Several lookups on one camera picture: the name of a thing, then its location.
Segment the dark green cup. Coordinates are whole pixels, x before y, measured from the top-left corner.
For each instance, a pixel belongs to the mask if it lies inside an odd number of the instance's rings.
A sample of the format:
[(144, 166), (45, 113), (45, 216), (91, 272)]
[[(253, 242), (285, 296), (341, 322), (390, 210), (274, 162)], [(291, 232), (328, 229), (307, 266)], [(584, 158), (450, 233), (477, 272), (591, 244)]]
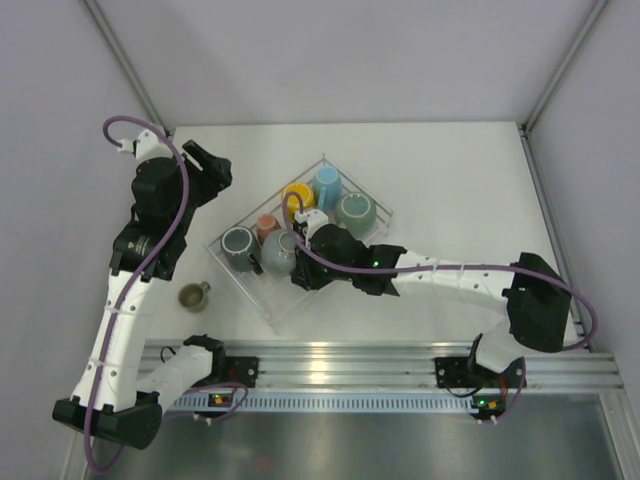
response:
[(229, 266), (237, 272), (263, 273), (261, 246), (251, 230), (234, 226), (224, 232), (220, 247)]

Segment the pink coral mug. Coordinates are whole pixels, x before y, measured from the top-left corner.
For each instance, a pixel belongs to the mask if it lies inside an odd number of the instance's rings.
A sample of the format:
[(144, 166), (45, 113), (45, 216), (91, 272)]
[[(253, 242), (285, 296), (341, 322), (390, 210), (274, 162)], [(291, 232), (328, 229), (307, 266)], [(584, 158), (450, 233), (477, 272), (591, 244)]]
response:
[(256, 221), (256, 236), (259, 243), (263, 244), (272, 232), (280, 228), (280, 223), (273, 214), (261, 215)]

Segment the yellow enamel mug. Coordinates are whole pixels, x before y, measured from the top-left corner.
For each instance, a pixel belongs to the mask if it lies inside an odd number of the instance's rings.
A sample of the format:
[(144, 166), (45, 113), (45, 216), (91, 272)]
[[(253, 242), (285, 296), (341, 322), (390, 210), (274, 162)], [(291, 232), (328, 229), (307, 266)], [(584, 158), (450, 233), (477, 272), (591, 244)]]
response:
[(303, 205), (304, 210), (315, 206), (315, 194), (309, 184), (293, 182), (286, 185), (280, 192), (281, 200), (284, 200), (285, 196), (290, 192), (294, 192), (294, 195), (289, 196), (287, 200), (287, 209), (290, 213), (297, 212), (300, 209), (300, 205)]

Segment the dark grey glazed mug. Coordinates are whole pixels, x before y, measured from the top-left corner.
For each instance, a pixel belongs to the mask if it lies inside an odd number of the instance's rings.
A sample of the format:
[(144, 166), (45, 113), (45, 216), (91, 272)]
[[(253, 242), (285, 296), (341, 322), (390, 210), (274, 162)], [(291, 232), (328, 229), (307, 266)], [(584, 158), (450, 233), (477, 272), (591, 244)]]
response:
[(271, 232), (262, 246), (262, 266), (273, 275), (290, 275), (296, 266), (296, 242), (293, 235), (279, 229)]

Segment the olive beige small mug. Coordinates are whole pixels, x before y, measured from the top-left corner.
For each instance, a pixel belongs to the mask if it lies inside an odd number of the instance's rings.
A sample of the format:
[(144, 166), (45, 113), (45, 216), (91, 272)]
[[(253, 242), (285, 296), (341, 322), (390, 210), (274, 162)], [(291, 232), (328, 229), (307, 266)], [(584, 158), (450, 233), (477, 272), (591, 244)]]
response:
[(190, 313), (199, 313), (208, 305), (208, 294), (211, 286), (208, 282), (189, 283), (178, 293), (178, 303)]

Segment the light blue mug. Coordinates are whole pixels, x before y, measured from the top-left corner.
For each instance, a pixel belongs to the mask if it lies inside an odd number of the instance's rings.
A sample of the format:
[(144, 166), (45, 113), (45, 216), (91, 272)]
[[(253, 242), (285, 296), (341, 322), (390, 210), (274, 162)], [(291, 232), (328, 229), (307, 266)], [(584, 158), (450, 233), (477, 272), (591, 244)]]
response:
[(333, 166), (323, 166), (313, 177), (312, 189), (316, 207), (324, 212), (332, 211), (342, 196), (342, 180)]

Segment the teal speckled ceramic mug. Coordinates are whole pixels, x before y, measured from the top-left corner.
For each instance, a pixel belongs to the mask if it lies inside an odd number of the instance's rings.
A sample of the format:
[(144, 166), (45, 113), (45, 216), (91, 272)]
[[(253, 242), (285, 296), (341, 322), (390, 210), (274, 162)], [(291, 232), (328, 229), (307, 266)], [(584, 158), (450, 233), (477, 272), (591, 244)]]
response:
[(351, 192), (343, 195), (334, 210), (335, 223), (354, 236), (362, 236), (374, 225), (377, 207), (365, 193)]

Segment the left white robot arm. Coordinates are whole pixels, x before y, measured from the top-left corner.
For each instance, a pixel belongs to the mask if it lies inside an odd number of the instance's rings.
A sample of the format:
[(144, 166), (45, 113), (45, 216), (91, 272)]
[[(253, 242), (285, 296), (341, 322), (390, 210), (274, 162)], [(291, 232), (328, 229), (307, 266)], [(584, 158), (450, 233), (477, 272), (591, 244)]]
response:
[(139, 450), (151, 444), (163, 415), (187, 390), (218, 385), (228, 372), (223, 343), (193, 335), (168, 362), (138, 375), (149, 326), (186, 248), (195, 210), (232, 182), (228, 159), (193, 140), (182, 148), (183, 172), (170, 154), (146, 159), (136, 169), (131, 218), (113, 243), (93, 350), (72, 394), (52, 412), (63, 425)]

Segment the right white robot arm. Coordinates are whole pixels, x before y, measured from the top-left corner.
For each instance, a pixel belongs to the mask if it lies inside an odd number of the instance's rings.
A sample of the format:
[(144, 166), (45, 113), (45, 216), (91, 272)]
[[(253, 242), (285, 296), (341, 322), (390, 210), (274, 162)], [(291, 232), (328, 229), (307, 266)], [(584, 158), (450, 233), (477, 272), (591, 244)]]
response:
[(568, 348), (571, 295), (537, 254), (523, 252), (507, 265), (456, 265), (402, 246), (367, 245), (333, 223), (297, 221), (293, 232), (299, 243), (291, 278), (307, 291), (342, 281), (372, 296), (428, 293), (501, 315), (494, 327), (476, 336), (463, 365), (440, 377), (442, 388), (497, 385), (526, 355)]

